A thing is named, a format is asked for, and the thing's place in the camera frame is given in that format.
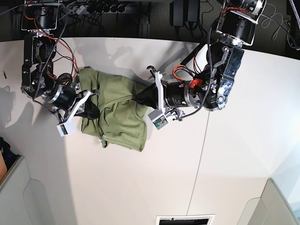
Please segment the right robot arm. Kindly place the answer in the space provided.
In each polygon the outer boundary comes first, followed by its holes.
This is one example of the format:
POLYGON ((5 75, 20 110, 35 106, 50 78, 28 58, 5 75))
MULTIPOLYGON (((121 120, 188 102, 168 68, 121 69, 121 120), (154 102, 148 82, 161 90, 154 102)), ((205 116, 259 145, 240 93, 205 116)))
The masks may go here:
POLYGON ((73 116, 94 120, 100 115, 99 109, 91 100, 97 92, 84 90, 79 84, 75 55, 67 57, 72 63, 71 72, 55 75, 53 71, 58 44, 73 53, 68 43, 62 39, 68 17, 65 17, 58 37, 51 33, 58 27, 60 10, 67 11, 61 0, 24 2, 22 30, 27 35, 24 38, 21 91, 51 114, 56 114, 61 123, 73 116))

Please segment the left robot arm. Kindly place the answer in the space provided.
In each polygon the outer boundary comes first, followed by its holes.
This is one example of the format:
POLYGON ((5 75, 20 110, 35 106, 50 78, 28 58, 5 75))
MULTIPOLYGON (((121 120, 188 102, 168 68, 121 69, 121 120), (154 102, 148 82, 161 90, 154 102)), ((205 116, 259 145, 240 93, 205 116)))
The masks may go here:
POLYGON ((163 74, 148 66, 155 82, 134 97, 134 101, 154 109, 149 114, 156 127, 167 124, 174 116, 181 121, 187 117, 183 107, 222 110, 228 101, 234 78, 240 67, 244 45, 251 46, 255 27, 266 6, 264 0, 225 0, 220 16, 211 25, 207 37, 207 64, 197 66, 197 54, 190 54, 193 69, 183 62, 174 67, 175 82, 163 80, 163 74))

